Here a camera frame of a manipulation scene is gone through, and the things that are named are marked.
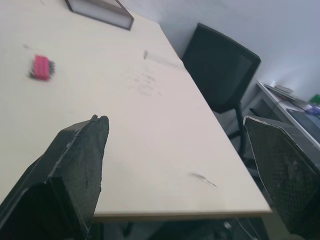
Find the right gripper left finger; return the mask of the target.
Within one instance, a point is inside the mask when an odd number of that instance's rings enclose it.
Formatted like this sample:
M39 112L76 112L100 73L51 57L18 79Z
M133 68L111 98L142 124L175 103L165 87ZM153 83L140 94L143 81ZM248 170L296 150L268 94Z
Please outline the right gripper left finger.
M3 240L87 240L99 195L107 116L62 129L0 205Z

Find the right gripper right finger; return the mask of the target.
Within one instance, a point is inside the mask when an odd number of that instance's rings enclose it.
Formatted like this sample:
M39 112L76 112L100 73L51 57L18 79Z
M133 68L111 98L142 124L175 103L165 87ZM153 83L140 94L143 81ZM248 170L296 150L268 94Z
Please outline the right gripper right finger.
M286 229L320 238L320 151L295 126L257 116L243 125L261 182Z

